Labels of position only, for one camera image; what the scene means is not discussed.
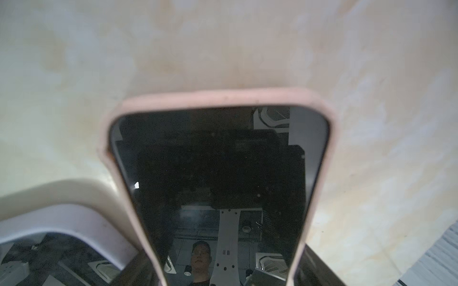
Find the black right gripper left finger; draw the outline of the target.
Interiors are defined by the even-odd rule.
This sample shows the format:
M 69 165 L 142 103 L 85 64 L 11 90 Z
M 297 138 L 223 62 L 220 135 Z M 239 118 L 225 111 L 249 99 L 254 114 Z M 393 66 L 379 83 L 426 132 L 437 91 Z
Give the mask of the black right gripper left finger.
M 158 283 L 153 264 L 142 250 L 110 282 L 109 286 L 158 286 Z

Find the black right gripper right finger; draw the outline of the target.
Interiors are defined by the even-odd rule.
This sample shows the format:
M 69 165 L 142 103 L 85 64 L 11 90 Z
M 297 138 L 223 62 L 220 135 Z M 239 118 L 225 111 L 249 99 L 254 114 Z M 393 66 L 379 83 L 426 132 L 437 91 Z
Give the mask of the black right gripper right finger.
M 305 245 L 293 282 L 295 286 L 345 286 L 308 245 Z

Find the black phone pink edge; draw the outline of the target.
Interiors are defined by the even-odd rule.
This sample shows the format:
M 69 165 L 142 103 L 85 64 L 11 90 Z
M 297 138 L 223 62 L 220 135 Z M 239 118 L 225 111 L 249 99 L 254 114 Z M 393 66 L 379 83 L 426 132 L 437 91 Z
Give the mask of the black phone pink edge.
M 294 286 L 335 131 L 306 89 L 142 95 L 100 157 L 159 286 Z

